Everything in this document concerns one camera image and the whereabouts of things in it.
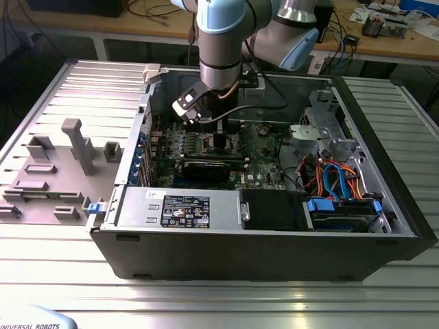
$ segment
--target blue plastic tab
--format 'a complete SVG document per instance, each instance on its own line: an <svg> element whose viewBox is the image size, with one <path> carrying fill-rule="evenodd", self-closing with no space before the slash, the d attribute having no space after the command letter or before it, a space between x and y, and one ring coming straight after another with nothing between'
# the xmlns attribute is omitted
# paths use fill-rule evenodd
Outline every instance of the blue plastic tab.
<svg viewBox="0 0 439 329"><path fill-rule="evenodd" d="M94 204L89 204L87 212L90 215L100 215L105 212L105 202L96 202Z"/></svg>
<svg viewBox="0 0 439 329"><path fill-rule="evenodd" d="M310 199L308 202L309 212L313 211L335 211L334 204L327 199Z"/></svg>
<svg viewBox="0 0 439 329"><path fill-rule="evenodd" d="M198 27L210 34L226 33L242 22L246 6L244 0L199 0Z"/></svg>
<svg viewBox="0 0 439 329"><path fill-rule="evenodd" d="M377 211L377 214L381 214L383 211L383 206L377 200L375 200L373 202L373 208L375 208L375 210Z"/></svg>
<svg viewBox="0 0 439 329"><path fill-rule="evenodd" d="M140 132L140 134L139 134L139 142L140 143L144 143L144 142L146 142L146 140L147 140L146 134L144 132Z"/></svg>
<svg viewBox="0 0 439 329"><path fill-rule="evenodd" d="M131 184L136 184L137 183L137 177L134 175L129 175L128 176L128 182Z"/></svg>
<svg viewBox="0 0 439 329"><path fill-rule="evenodd" d="M279 64L281 69L295 71L299 69L308 58L311 50L318 39L318 29L312 29L305 34L298 43L289 51L282 62Z"/></svg>
<svg viewBox="0 0 439 329"><path fill-rule="evenodd" d="M137 173L137 171L139 171L139 168L133 164L130 168L130 173Z"/></svg>

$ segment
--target blue latch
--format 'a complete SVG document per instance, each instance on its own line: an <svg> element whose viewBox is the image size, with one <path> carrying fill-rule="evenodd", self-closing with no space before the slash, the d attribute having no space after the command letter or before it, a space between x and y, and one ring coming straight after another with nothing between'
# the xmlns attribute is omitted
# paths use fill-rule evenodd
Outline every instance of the blue latch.
<svg viewBox="0 0 439 329"><path fill-rule="evenodd" d="M328 199L310 199L307 202L308 210L312 211L335 211L334 204Z"/></svg>
<svg viewBox="0 0 439 329"><path fill-rule="evenodd" d="M381 214L383 211L383 207L382 205L379 203L379 201L375 200L373 202L373 208L375 208L375 210L377 211L377 214Z"/></svg>
<svg viewBox="0 0 439 329"><path fill-rule="evenodd" d="M146 142L146 140L147 140L146 134L144 132L140 132L140 134L139 134L139 142L140 143L144 143L144 142Z"/></svg>
<svg viewBox="0 0 439 329"><path fill-rule="evenodd" d="M106 202L95 202L88 205L87 212L90 215L101 215L106 212Z"/></svg>

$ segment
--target aluminum profile table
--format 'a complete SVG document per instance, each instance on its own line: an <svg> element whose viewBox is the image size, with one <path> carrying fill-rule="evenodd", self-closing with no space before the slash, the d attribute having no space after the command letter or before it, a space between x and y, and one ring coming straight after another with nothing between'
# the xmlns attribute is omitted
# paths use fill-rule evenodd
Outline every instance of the aluminum profile table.
<svg viewBox="0 0 439 329"><path fill-rule="evenodd" d="M142 70L142 64L65 65L0 151L1 188L13 179L14 162L27 157L23 144L33 132L44 130L55 143L65 143L55 131L67 113L88 121L83 127L96 124L93 117L104 119L84 133L93 144L117 137L123 145L128 137L123 125L133 118L135 99L142 93ZM104 80L107 85L98 83ZM346 83L438 231L437 126L403 87L388 80L346 78ZM102 99L105 92L99 86L119 96ZM72 97L79 90L88 95L86 100L79 93ZM115 121L117 128L106 129ZM390 263L362 283L148 282L116 277L84 227L3 224L0 300L60 311L81 329L435 328L439 249L411 262Z"/></svg>

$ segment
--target cable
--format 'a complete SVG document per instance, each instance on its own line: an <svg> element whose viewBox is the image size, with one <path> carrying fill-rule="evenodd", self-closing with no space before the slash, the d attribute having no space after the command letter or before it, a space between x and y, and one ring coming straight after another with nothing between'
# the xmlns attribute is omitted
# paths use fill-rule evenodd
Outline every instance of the cable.
<svg viewBox="0 0 439 329"><path fill-rule="evenodd" d="M435 77L428 69L432 70L434 73L439 74L439 72L436 72L435 70L429 68L428 66L423 66L425 72L427 72L433 79L435 79L436 81L439 81L439 77Z"/></svg>
<svg viewBox="0 0 439 329"><path fill-rule="evenodd" d="M181 11L181 9L176 9L176 10L172 10L171 12L164 12L162 14L153 14L153 15L144 15L144 14L139 14L138 12L133 12L131 10L131 6L134 5L138 0L134 0L132 3L129 3L126 10L129 11L131 14L136 15L136 16L140 16L140 17L160 17L160 16L165 16L165 15L169 15L169 14L173 14L174 12L179 12Z"/></svg>
<svg viewBox="0 0 439 329"><path fill-rule="evenodd" d="M424 66L426 69L429 69L431 71L433 71L436 74L439 74L439 72L437 72L436 70L433 70L430 66Z"/></svg>
<svg viewBox="0 0 439 329"><path fill-rule="evenodd" d="M332 76L335 76L335 74L337 73L338 69L340 68L340 64L343 62L343 55L344 55L344 41L343 41L343 37L340 33L338 33L337 31L333 31L333 33L337 34L340 38L340 47L342 48L342 54L340 55L340 59L337 63L337 65L335 66L335 70L332 73Z"/></svg>
<svg viewBox="0 0 439 329"><path fill-rule="evenodd" d="M263 78L268 82L268 84L283 98L284 104L278 105L278 106L269 106L269 105L242 105L242 106L237 106L236 108L233 108L232 110L229 110L229 111L221 114L220 116L218 116L218 117L216 117L214 119L198 121L200 124L205 125L207 123L214 123L214 122L216 122L218 120L221 120L224 117L227 117L228 115L230 115L232 113L235 113L235 112L240 111L240 110L246 110L248 108L260 108L260 109L265 109L265 110L282 110L283 108L286 108L288 106L287 98L282 93L282 91L272 82L272 80L263 72L263 70L260 67L256 57L254 56L254 53L251 50L250 45L248 44L247 40L244 41L244 44L246 45L248 53L252 57L252 60L253 60L254 64L256 65L258 71L260 72L260 74L262 74Z"/></svg>
<svg viewBox="0 0 439 329"><path fill-rule="evenodd" d="M357 192L358 192L358 197L360 198L360 199L363 199L363 195L361 195L361 192L360 192L360 190L359 190L359 179L357 178Z"/></svg>
<svg viewBox="0 0 439 329"><path fill-rule="evenodd" d="M50 40L50 38L47 36L47 34L34 22L34 20L31 19L31 17L29 16L29 14L26 12L25 8L23 7L23 4L21 3L21 0L17 0L17 2L19 3L21 11L27 17L29 22L32 23L32 25L47 39L47 41L49 41L49 43L61 55L61 57L63 57L66 60L67 57L61 52L61 50L59 50L59 48L52 42L52 40Z"/></svg>
<svg viewBox="0 0 439 329"><path fill-rule="evenodd" d="M239 87L240 83L241 83L241 79L236 80L236 82L233 84L232 88L230 88L228 90L228 92L225 93L224 95L219 95L218 99L226 99L226 98L230 97L230 95L233 94L233 92L236 90L236 88Z"/></svg>
<svg viewBox="0 0 439 329"><path fill-rule="evenodd" d="M340 187L342 188L343 197L345 199L350 199L351 194L349 193L349 190L346 187L346 180L344 179L344 173L342 171L342 168L337 164L331 163L331 164L327 165L326 168L324 169L323 185L324 185L325 190L327 190L328 193L331 194L336 201L340 200L338 195L336 195L334 193L334 191L331 190L331 187L329 186L328 174L329 174L329 171L331 170L332 167L335 167L337 169L338 175L340 176Z"/></svg>
<svg viewBox="0 0 439 329"><path fill-rule="evenodd" d="M151 13L151 10L153 10L154 8L169 7L171 4L172 3L168 3L167 5L153 5L152 7L149 8L147 6L147 0L143 0L143 5L145 6L146 13L149 14L149 15L154 15L154 14ZM160 16L157 17L157 19L155 18L155 16L148 16L147 19L149 19L150 21L153 21L155 23L159 23L159 24L161 24L163 26L169 26L168 22L160 21L159 20L159 19L167 20L168 17L165 16L165 15L163 15L163 16L160 15Z"/></svg>
<svg viewBox="0 0 439 329"><path fill-rule="evenodd" d="M270 112L270 113L268 113L267 115L265 115L265 116L262 118L262 122L263 122L263 123L267 123L267 118L268 118L270 115L275 115L275 114L277 114L277 115L283 117L285 120L287 120L287 122L289 122L289 123L291 122L291 121L289 120L289 117L288 117L284 112L281 112L281 111Z"/></svg>

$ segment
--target black cable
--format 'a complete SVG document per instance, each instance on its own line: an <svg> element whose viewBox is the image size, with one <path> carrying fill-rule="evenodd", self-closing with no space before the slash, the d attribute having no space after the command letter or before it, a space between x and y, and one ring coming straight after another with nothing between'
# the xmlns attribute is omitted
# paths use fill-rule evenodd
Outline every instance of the black cable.
<svg viewBox="0 0 439 329"><path fill-rule="evenodd" d="M31 17L29 16L29 14L26 12L25 8L23 7L23 4L21 3L21 0L17 0L17 2L19 3L19 6L21 8L21 11L24 13L24 15L27 17L27 19L29 20L30 23L32 23L32 25L47 39L47 41L49 41L49 43L52 45L52 47L61 55L61 57L63 57L65 60L67 59L67 57L63 54L63 52L61 50L59 50L59 48L52 42L52 40L50 40L50 38L48 37L48 35L34 22L33 19L31 19Z"/></svg>
<svg viewBox="0 0 439 329"><path fill-rule="evenodd" d="M256 65L258 71L260 72L260 74L263 76L263 78L268 82L268 84L283 98L284 100L284 104L282 105L278 105L278 106L269 106L269 105L242 105L242 106L237 106L236 108L233 108L232 110L229 110L223 114L221 114L220 116L211 119L211 120L205 120L205 121L198 121L200 124L207 124L207 123L214 123L216 121L221 120L224 117L227 117L228 115L235 113L237 111L240 110L245 110L248 108L260 108L260 109L264 109L264 110L282 110L283 108L286 108L288 106L288 100L285 97L285 95L282 93L282 91L273 83L273 81L263 72L261 66L259 65L258 60L256 59L256 56L253 53L253 50L251 50L250 45L248 44L247 40L244 41L244 44L246 45L247 51L250 54L250 56L252 57L252 60L254 62L254 64Z"/></svg>
<svg viewBox="0 0 439 329"><path fill-rule="evenodd" d="M9 12L8 12L8 8L9 8L9 0L5 0L5 4L6 4L6 20L7 20L7 22L8 22L8 25L10 26L11 31L12 31L12 32L9 31L10 35L13 37L13 39L15 40L15 42L17 42L18 44L20 44L22 47L24 47L24 48L26 49L26 51L27 51L27 53L28 53L28 56L29 56L29 59L30 59L31 62L33 62L34 64L37 64L38 66L41 66L41 67L47 69L48 71L50 71L51 73L53 73L52 76L48 77L48 78L50 78L50 79L53 79L53 77L54 77L54 75L57 73L57 71L54 70L53 68L47 66L46 64L40 62L40 61L38 61L38 62L35 62L35 61L34 61L34 59L32 58L32 50L34 50L34 48L30 48L30 47L28 47L28 46L27 46L25 43L23 43L23 41L20 39L20 36L17 34L17 32L16 32L16 30L15 30L13 24L12 24L12 21L10 20L10 17L9 17Z"/></svg>
<svg viewBox="0 0 439 329"><path fill-rule="evenodd" d="M187 38L187 41L189 42L189 49L187 52L187 66L190 66L192 45L195 43L195 13L192 14L192 24L191 28L189 29L189 35Z"/></svg>
<svg viewBox="0 0 439 329"><path fill-rule="evenodd" d="M355 54L356 51L357 51L357 46L352 46L351 45L351 54L348 57L346 57L346 59L344 60L345 63L343 63L343 66L340 67L340 71L347 67L347 69L345 70L344 74L347 74L349 72L349 69L350 69L350 67L352 65L352 62L354 60L354 54Z"/></svg>
<svg viewBox="0 0 439 329"><path fill-rule="evenodd" d="M338 16L337 12L333 12L333 14L334 14L335 18L337 19L337 22L335 22L335 21L329 21L329 22L338 25L338 27L339 27L338 32L340 33L340 36L344 39L345 36L347 35L346 28L340 23L340 18ZM337 43L338 43L339 47L338 47L337 51L334 53L334 55L331 58L330 62L328 64L325 63L326 66L322 69L322 73L324 73L328 67L329 67L329 70L332 69L332 62L334 61L335 57L337 56L337 54L341 50L340 49L341 48L341 42L337 41ZM335 65L337 65L342 60L343 59L341 59L341 56L340 56L339 60L337 61L337 63Z"/></svg>
<svg viewBox="0 0 439 329"><path fill-rule="evenodd" d="M284 112L270 112L270 113L268 113L267 115L265 115L265 116L262 118L262 122L266 123L266 122L267 122L267 118L268 118L269 116L271 116L271 115L275 115L275 114L277 114L277 115L283 117L285 120L287 120L287 122L290 122L289 117L288 117Z"/></svg>
<svg viewBox="0 0 439 329"><path fill-rule="evenodd" d="M287 131L284 133L284 135L283 135L283 137L282 137L282 139L281 139L281 142L280 142L280 144L279 144L278 151L277 151L277 163L278 163L279 169L281 170L281 173L283 174L283 177L284 177L284 178L287 178L291 183L293 183L294 186L298 189L298 191L302 191L302 192L304 192L304 193L306 193L306 194L309 194L309 193L303 188L303 186L301 186L298 182L296 182L296 181L293 180L291 177L289 177L289 176L287 175L287 173L286 173L286 170L288 170L288 169L296 169L296 167L287 167L287 168L285 168L285 169L282 168L282 165L281 165L281 149L282 149L283 142L284 142L284 140L285 140L285 138L286 138L287 136L289 136L289 129L287 129Z"/></svg>
<svg viewBox="0 0 439 329"><path fill-rule="evenodd" d="M431 93L425 102L425 107L427 111L430 108L430 106L432 106L435 103L435 99L437 98L439 98L439 80L438 82L436 82L435 86L431 90Z"/></svg>
<svg viewBox="0 0 439 329"><path fill-rule="evenodd" d="M165 16L165 15L169 15L169 14L173 14L174 12L179 12L181 11L181 9L176 9L176 10L172 10L171 12L164 12L162 14L153 14L153 15L144 15L144 14L139 14L138 12L133 12L131 10L131 6L134 5L138 0L134 0L132 3L129 3L126 10L129 11L131 14L139 16L139 17L160 17L160 16Z"/></svg>
<svg viewBox="0 0 439 329"><path fill-rule="evenodd" d="M439 74L439 72L437 72L436 70L433 70L430 66L424 66L424 67L426 67L427 69L433 71L433 72L436 73L436 74Z"/></svg>
<svg viewBox="0 0 439 329"><path fill-rule="evenodd" d="M427 72L433 79L435 79L436 81L439 81L439 77L435 77L428 69L432 70L434 73L439 74L439 72L436 72L435 70L429 68L428 66L423 66L425 72Z"/></svg>

